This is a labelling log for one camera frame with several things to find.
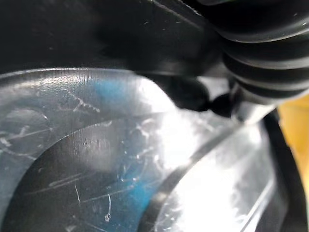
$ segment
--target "scratch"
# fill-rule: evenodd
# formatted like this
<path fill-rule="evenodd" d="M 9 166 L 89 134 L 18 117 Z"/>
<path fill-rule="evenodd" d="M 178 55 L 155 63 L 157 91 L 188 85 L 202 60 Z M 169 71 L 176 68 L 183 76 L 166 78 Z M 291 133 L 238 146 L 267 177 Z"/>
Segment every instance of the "scratch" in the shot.
<path fill-rule="evenodd" d="M 141 124 L 145 125 L 148 123 L 155 123 L 155 120 L 153 118 L 148 118 L 148 119 L 145 119 Z"/>
<path fill-rule="evenodd" d="M 9 134 L 9 136 L 7 136 L 6 138 L 0 138 L 0 142 L 2 142 L 3 144 L 5 144 L 2 139 L 5 139 L 7 142 L 9 140 L 12 140 L 12 139 L 20 139 L 20 138 L 24 138 L 24 137 L 27 137 L 27 136 L 30 136 L 30 135 L 34 135 L 34 134 L 38 134 L 38 133 L 41 133 L 41 132 L 44 132 L 44 131 L 52 131 L 53 128 L 48 128 L 48 129 L 44 129 L 44 130 L 37 130 L 37 131 L 34 131 L 34 132 L 30 132 L 30 133 L 26 133 L 26 131 L 30 128 L 30 126 L 24 126 L 21 130 L 20 130 L 20 133 L 19 134 Z"/>
<path fill-rule="evenodd" d="M 88 200 L 84 200 L 84 201 L 82 201 L 82 203 L 87 203 L 87 202 L 96 201 L 96 200 L 98 200 L 98 199 L 101 199 L 101 198 L 104 198 L 104 197 L 107 197 L 107 196 L 112 196 L 112 195 L 115 195 L 115 194 L 118 194 L 118 193 L 130 191 L 130 190 L 133 189 L 133 188 L 134 188 L 134 186 L 133 186 L 133 185 L 130 185 L 130 186 L 128 186 L 127 188 L 122 189 L 122 190 L 118 190 L 118 191 L 111 192 L 111 193 L 108 193 L 108 194 L 104 194 L 104 195 L 101 195 L 101 196 L 98 196 L 98 197 L 93 197 L 93 198 L 90 198 L 90 199 L 88 199 Z"/>
<path fill-rule="evenodd" d="M 112 124 L 112 121 L 102 123 L 102 125 L 105 127 L 109 127 L 111 124 Z"/>
<path fill-rule="evenodd" d="M 12 144 L 9 141 L 7 141 L 6 138 L 0 138 L 0 142 L 7 147 L 12 146 Z"/>
<path fill-rule="evenodd" d="M 134 131 L 139 131 L 142 136 L 145 137 L 145 139 L 148 141 L 149 137 L 150 137 L 150 133 L 146 132 L 141 125 L 136 125 L 136 128 L 134 128 L 133 130 L 131 130 L 129 133 L 132 134 Z"/>
<path fill-rule="evenodd" d="M 142 156 L 147 155 L 149 152 L 152 152 L 152 151 L 154 151 L 154 147 L 153 146 L 150 146 L 149 148 L 143 149 L 141 152 L 139 152 L 136 155 L 136 159 L 139 160 Z"/>
<path fill-rule="evenodd" d="M 167 11 L 168 13 L 171 13 L 172 15 L 182 19 L 183 21 L 185 21 L 186 23 L 190 24 L 191 26 L 195 27 L 196 29 L 198 29 L 199 31 L 203 31 L 203 28 L 201 26 L 199 26 L 196 23 L 193 23 L 192 21 L 188 20 L 187 18 L 183 17 L 181 14 L 171 10 L 170 8 L 168 8 L 167 6 L 159 3 L 157 0 L 151 0 L 152 4 L 155 4 L 157 7 Z"/>
<path fill-rule="evenodd" d="M 103 231 L 103 232 L 107 232 L 106 230 L 104 230 L 104 229 L 102 229 L 102 228 L 100 228 L 100 227 L 97 227 L 97 226 L 95 226 L 95 225 L 93 225 L 93 224 L 90 224 L 89 222 L 84 222 L 85 223 L 85 225 L 87 225 L 87 226 L 90 226 L 90 227 L 92 227 L 92 228 L 94 228 L 94 229 L 97 229 L 98 231 Z"/>
<path fill-rule="evenodd" d="M 67 226 L 65 229 L 67 232 L 72 232 L 76 228 L 75 225 Z"/>
<path fill-rule="evenodd" d="M 69 177 L 63 178 L 63 179 L 61 179 L 61 180 L 54 181 L 54 182 L 50 183 L 48 186 L 49 186 L 49 187 L 52 187 L 52 186 L 58 185 L 58 184 L 60 184 L 60 183 L 62 183 L 62 182 L 64 182 L 64 181 L 67 181 L 67 180 L 76 178 L 76 177 L 80 176 L 81 174 L 82 174 L 82 173 L 78 173 L 78 174 L 71 175 L 71 176 L 69 176 Z"/>
<path fill-rule="evenodd" d="M 109 200 L 108 213 L 107 213 L 107 215 L 104 216 L 106 222 L 109 222 L 111 220 L 111 205 L 112 205 L 112 201 L 111 201 L 110 194 L 108 194 L 108 200 Z"/>
<path fill-rule="evenodd" d="M 67 181 L 67 182 L 64 182 L 64 183 L 61 183 L 61 184 L 58 184 L 58 185 L 53 185 L 53 186 L 49 186 L 47 188 L 43 188 L 43 189 L 40 189 L 40 190 L 37 190 L 37 191 L 33 191 L 33 192 L 27 192 L 25 193 L 24 195 L 33 195 L 33 194 L 37 194 L 37 193 L 41 193 L 41 192 L 46 192 L 46 191 L 49 191 L 51 189 L 56 189 L 56 188 L 59 188 L 59 187 L 62 187 L 62 186 L 65 186 L 65 185 L 68 185 L 70 183 L 73 183 L 75 181 L 78 181 L 82 178 L 86 178 L 88 176 L 92 176 L 93 174 L 89 174 L 89 175 L 84 175 L 84 176 L 81 176 L 81 177 L 78 177 L 78 178 L 75 178 L 75 179 L 72 179 L 70 181 Z"/>
<path fill-rule="evenodd" d="M 75 100 L 78 100 L 78 101 L 79 101 L 78 105 L 73 109 L 74 112 L 75 112 L 75 111 L 78 111 L 78 109 L 79 109 L 80 106 L 83 106 L 83 107 L 85 107 L 85 108 L 88 107 L 88 108 L 92 109 L 93 111 L 96 111 L 96 112 L 100 113 L 100 109 L 94 107 L 93 105 L 91 105 L 91 104 L 89 104 L 89 103 L 84 102 L 83 99 L 81 99 L 81 98 L 75 96 L 75 95 L 74 95 L 73 93 L 71 93 L 69 90 L 67 90 L 67 89 L 64 89 L 64 90 L 67 91 L 68 94 L 69 94 L 70 96 L 72 96 Z"/>
<path fill-rule="evenodd" d="M 31 156 L 30 153 L 29 154 L 27 154 L 27 153 L 17 153 L 17 152 L 13 152 L 13 151 L 7 149 L 6 147 L 3 147 L 2 151 L 6 152 L 8 154 L 11 154 L 11 155 L 15 155 L 15 156 L 19 156 L 19 157 L 26 157 L 26 158 L 28 158 L 30 160 L 36 160 L 36 158 Z"/>
<path fill-rule="evenodd" d="M 204 128 L 206 128 L 207 130 L 209 130 L 210 132 L 213 132 L 214 131 L 214 128 L 213 128 L 213 126 L 211 126 L 210 124 L 208 124 L 208 123 L 203 123 L 203 126 L 204 126 Z"/>
<path fill-rule="evenodd" d="M 195 14 L 197 14 L 198 16 L 202 16 L 199 12 L 197 12 L 197 10 L 195 10 L 194 8 L 192 8 L 191 6 L 185 4 L 182 0 L 178 0 L 178 2 L 180 2 L 181 4 L 185 5 L 186 7 L 188 7 L 191 11 L 193 11 Z"/>
<path fill-rule="evenodd" d="M 76 191 L 76 195 L 77 195 L 78 204 L 81 205 L 81 199 L 79 198 L 79 193 L 78 193 L 76 185 L 75 185 L 75 191 Z"/>

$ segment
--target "yellow object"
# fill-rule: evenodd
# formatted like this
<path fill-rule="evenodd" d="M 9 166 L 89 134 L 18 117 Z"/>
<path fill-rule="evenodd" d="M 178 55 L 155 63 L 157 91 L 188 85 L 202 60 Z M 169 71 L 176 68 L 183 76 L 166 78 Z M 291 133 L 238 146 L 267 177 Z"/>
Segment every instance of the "yellow object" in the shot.
<path fill-rule="evenodd" d="M 309 95 L 279 107 L 280 126 L 309 198 Z"/>

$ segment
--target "black plastic part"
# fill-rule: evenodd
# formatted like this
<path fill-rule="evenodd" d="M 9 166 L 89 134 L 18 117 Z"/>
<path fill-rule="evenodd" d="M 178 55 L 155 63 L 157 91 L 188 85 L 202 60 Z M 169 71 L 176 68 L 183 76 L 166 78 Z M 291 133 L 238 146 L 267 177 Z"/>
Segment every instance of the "black plastic part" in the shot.
<path fill-rule="evenodd" d="M 244 84 L 277 91 L 298 92 L 309 88 L 309 68 L 296 70 L 260 69 L 240 63 L 229 56 L 224 62 L 233 76 Z"/>
<path fill-rule="evenodd" d="M 291 150 L 286 145 L 280 130 L 276 113 L 273 112 L 267 115 L 264 119 L 264 123 L 269 134 L 271 145 L 274 149 L 274 158 L 280 169 L 282 180 L 287 187 L 289 208 L 280 231 L 307 232 L 308 222 L 304 189 Z M 262 217 L 262 219 L 264 218 L 269 223 L 273 223 L 273 219 L 276 215 L 268 215 L 268 218 Z M 261 232 L 262 230 L 259 230 L 261 228 L 263 228 L 262 225 L 259 225 L 257 227 L 257 232 Z"/>
<path fill-rule="evenodd" d="M 287 70 L 309 66 L 309 40 L 283 40 L 260 44 L 242 44 L 225 40 L 223 48 L 239 62 L 257 68 Z"/>
<path fill-rule="evenodd" d="M 171 0 L 1 0 L 0 19 L 0 73 L 95 67 L 197 75 L 216 38 L 202 16 Z"/>
<path fill-rule="evenodd" d="M 274 0 L 260 6 L 233 1 L 210 6 L 206 14 L 223 37 L 242 43 L 282 40 L 309 30 L 307 0 Z"/>

